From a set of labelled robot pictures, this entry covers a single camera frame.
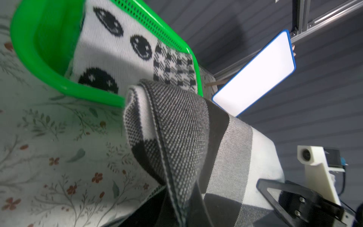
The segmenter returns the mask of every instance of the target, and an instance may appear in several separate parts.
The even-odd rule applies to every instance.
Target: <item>gray knit fabric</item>
[[[284,180],[273,142],[212,102],[141,80],[129,90],[124,122],[140,165],[167,186],[179,226],[193,212],[196,183],[214,227],[246,226],[272,211],[256,183]]]

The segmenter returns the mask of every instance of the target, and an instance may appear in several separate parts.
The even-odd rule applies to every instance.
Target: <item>black and white knit cloth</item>
[[[196,183],[214,227],[246,226],[272,211],[256,189],[260,178],[284,181],[271,140],[178,87],[141,80],[127,100],[128,143],[140,165],[167,186],[179,226],[186,226]]]
[[[125,96],[140,79],[197,93],[192,56],[162,43],[110,0],[87,0],[70,79]]]

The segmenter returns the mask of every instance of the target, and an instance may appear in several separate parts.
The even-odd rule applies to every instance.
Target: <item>gray wall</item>
[[[144,0],[212,74],[293,30],[297,0]],[[347,0],[311,0],[313,19]]]
[[[298,184],[305,179],[297,145],[339,148],[349,164],[341,199],[356,209],[363,202],[363,13],[295,52],[296,71],[239,118],[274,141],[286,179]],[[284,225],[270,215],[257,226],[270,222]]]

